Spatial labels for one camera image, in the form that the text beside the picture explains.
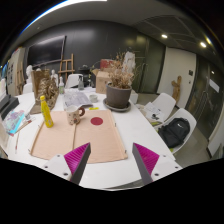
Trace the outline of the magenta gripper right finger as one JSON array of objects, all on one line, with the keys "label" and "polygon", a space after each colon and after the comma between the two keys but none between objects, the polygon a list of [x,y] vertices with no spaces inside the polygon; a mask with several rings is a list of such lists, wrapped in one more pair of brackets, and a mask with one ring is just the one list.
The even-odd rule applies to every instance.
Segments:
[{"label": "magenta gripper right finger", "polygon": [[143,184],[147,185],[152,183],[153,179],[151,175],[159,160],[159,155],[137,143],[133,144],[132,153],[137,163]]}]

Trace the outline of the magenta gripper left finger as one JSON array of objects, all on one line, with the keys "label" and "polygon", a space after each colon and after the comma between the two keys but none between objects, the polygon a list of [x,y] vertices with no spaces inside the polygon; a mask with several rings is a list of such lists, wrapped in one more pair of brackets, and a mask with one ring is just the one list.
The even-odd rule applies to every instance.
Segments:
[{"label": "magenta gripper left finger", "polygon": [[86,143],[64,155],[65,161],[72,173],[70,181],[78,185],[81,181],[88,158],[91,153],[91,144]]}]

